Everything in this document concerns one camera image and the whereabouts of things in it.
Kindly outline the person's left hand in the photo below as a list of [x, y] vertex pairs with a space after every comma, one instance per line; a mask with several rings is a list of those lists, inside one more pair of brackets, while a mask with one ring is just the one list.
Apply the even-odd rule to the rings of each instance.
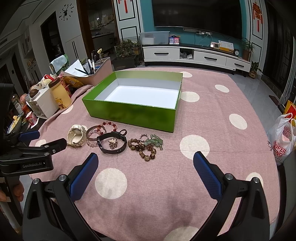
[[[21, 181], [19, 181], [18, 184], [13, 187], [12, 192], [19, 202], [23, 201], [24, 187]], [[8, 202], [7, 196], [2, 190], [0, 190], [0, 200], [3, 202]]]

